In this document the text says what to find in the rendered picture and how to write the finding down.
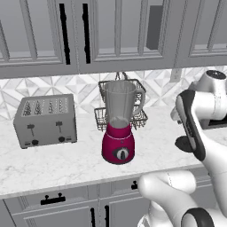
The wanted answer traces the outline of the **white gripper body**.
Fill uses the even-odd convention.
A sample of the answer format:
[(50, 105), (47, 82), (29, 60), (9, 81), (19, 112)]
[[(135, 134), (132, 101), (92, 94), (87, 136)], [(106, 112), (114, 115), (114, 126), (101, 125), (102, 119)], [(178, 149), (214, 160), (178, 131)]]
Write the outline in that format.
[(181, 124), (181, 118), (180, 118), (180, 105), (176, 104), (173, 110), (170, 113), (170, 117), (173, 121), (176, 121), (178, 124)]

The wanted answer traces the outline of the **red blender with clear jug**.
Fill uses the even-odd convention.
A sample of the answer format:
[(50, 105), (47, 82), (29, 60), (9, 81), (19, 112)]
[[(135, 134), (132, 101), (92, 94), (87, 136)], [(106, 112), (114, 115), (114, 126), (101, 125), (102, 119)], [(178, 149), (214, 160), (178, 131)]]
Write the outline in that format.
[(116, 165), (130, 162), (135, 156), (131, 118), (145, 103), (145, 91), (126, 80), (110, 81), (104, 87), (107, 127), (102, 140), (103, 158)]

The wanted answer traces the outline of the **grey drawer front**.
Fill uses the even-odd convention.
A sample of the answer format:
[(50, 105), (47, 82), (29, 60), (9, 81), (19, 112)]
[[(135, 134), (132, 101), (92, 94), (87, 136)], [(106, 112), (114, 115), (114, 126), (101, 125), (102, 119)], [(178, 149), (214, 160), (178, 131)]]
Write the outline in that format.
[(64, 190), (56, 190), (53, 192), (41, 192), (37, 194), (23, 195), (15, 198), (5, 199), (5, 203), (12, 214), (28, 211), (29, 209), (37, 209), (41, 207), (48, 207), (49, 205), (42, 206), (40, 204), (41, 200), (45, 199), (45, 196), (48, 195), (50, 198), (56, 198), (59, 196), (59, 193), (62, 193), (66, 197), (64, 202), (69, 201), (84, 201), (89, 198), (88, 187), (81, 186), (77, 188), (68, 188)]
[(138, 192), (138, 189), (132, 190), (131, 185), (133, 184), (133, 181), (137, 181), (137, 178), (130, 178), (130, 179), (124, 179), (119, 180), (111, 183), (111, 194), (112, 195), (123, 195), (128, 193), (134, 193)]

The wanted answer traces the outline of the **grey upper cupboard door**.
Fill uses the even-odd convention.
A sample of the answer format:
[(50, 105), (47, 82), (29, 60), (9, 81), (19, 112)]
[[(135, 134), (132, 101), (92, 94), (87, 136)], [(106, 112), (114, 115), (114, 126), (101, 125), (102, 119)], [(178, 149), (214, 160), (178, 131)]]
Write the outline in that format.
[(227, 66), (227, 0), (186, 0), (176, 67)]
[[(80, 72), (171, 68), (181, 0), (74, 0)], [(88, 4), (90, 64), (84, 52), (82, 4)]]
[[(65, 5), (71, 64), (59, 4)], [(0, 79), (77, 74), (72, 0), (0, 0)]]

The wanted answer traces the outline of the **grey cupboard door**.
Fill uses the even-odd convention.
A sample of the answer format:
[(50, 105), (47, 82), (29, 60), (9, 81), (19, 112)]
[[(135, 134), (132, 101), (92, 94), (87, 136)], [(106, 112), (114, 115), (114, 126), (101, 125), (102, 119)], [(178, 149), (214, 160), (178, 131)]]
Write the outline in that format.
[[(13, 215), (16, 227), (92, 227), (90, 206), (68, 206), (44, 208)], [(95, 214), (96, 227), (99, 227)]]
[(227, 0), (186, 0), (176, 67), (227, 66)]
[[(171, 68), (181, 0), (74, 0), (80, 72)], [(90, 64), (84, 52), (82, 4), (88, 4)]]
[[(59, 4), (65, 5), (71, 64)], [(72, 0), (0, 0), (0, 79), (77, 74)]]
[(150, 201), (138, 193), (100, 200), (100, 226), (106, 227), (105, 205), (109, 206), (109, 227), (137, 227), (147, 213)]

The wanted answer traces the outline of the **grey lower cupboard door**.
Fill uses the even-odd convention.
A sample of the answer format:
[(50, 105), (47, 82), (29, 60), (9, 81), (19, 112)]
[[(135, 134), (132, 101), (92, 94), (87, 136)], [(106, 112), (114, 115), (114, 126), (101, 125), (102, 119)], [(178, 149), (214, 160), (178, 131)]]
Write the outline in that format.
[[(68, 206), (44, 208), (13, 215), (16, 227), (92, 227), (90, 206)], [(99, 227), (95, 214), (96, 227)]]
[(109, 206), (109, 227), (137, 227), (147, 213), (150, 201), (138, 193), (100, 200), (100, 226), (106, 227), (105, 205)]

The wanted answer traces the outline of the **grey four-slot toaster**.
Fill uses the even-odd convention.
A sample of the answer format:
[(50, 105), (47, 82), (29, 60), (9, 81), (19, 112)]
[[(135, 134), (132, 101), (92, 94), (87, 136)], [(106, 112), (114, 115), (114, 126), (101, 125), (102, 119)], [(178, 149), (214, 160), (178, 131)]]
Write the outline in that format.
[(13, 120), (22, 149), (77, 141), (72, 94), (23, 98)]

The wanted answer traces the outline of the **white wall socket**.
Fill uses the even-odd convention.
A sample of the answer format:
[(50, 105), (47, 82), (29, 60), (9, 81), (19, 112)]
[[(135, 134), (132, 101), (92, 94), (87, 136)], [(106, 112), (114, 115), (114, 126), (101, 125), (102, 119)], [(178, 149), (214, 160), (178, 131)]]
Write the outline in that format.
[(174, 68), (171, 71), (170, 82), (180, 82), (181, 74), (182, 74), (181, 68)]

